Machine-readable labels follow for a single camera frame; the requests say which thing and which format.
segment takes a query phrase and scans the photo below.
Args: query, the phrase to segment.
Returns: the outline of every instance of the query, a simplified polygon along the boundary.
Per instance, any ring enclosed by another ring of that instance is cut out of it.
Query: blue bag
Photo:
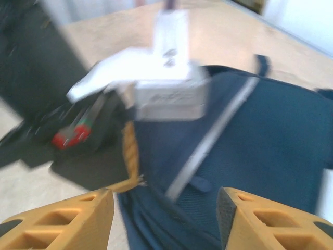
[[[231,187],[310,213],[322,170],[330,167],[330,100],[314,91],[223,66],[212,77],[207,114],[191,122],[135,123],[146,185],[118,195],[130,249],[221,249],[220,187]],[[197,145],[250,78],[257,85],[216,138],[175,199],[168,190]]]

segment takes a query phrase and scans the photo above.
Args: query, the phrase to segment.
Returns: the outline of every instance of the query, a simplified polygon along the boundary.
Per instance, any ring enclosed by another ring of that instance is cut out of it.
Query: navy fabric
[[[202,119],[135,122],[148,186],[119,195],[131,249],[219,249],[215,210],[221,186],[315,211],[322,170],[333,155],[332,105],[316,92],[264,77],[177,202],[165,198],[194,148],[253,75],[221,66],[207,69],[214,77]],[[135,238],[142,238],[141,245]]]

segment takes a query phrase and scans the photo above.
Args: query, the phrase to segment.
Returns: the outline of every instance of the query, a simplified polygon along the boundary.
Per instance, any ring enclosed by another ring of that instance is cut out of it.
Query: metal strip
[[[179,174],[176,176],[166,191],[166,197],[168,197],[173,202],[177,201],[185,186],[191,181],[192,177],[200,167],[203,160],[209,154],[209,151],[212,149],[217,139],[227,127],[230,120],[234,117],[242,104],[247,100],[249,95],[254,91],[258,81],[259,78],[257,77],[248,78],[241,90],[234,96],[229,105],[220,114],[212,128],[208,131],[208,133],[204,136],[196,149],[190,155],[189,159],[184,164]]]

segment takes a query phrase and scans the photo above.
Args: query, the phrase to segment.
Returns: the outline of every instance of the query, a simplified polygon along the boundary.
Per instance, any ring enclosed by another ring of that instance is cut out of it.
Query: beige floor
[[[309,89],[333,87],[331,59],[220,0],[182,2],[190,9],[191,58],[202,64],[254,71],[253,54],[263,54],[271,59],[272,78]],[[64,27],[63,32],[87,66],[91,66],[126,47],[150,46],[153,16],[160,8],[161,5],[154,4],[83,20]],[[0,136],[18,122],[19,119],[0,103]],[[22,211],[85,192],[50,173],[48,166],[29,170],[23,163],[16,162],[0,169],[1,221]],[[128,248],[117,209],[109,245],[112,249]]]

